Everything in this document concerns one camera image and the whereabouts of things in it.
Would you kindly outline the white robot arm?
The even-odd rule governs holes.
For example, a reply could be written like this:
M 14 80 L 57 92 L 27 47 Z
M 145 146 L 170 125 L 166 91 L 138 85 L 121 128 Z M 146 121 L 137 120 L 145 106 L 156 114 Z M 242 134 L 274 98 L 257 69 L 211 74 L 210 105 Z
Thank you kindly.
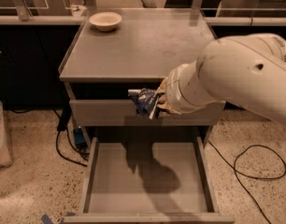
M 170 72 L 160 107 L 185 114 L 220 101 L 286 127 L 286 40 L 253 34 L 212 41 Z

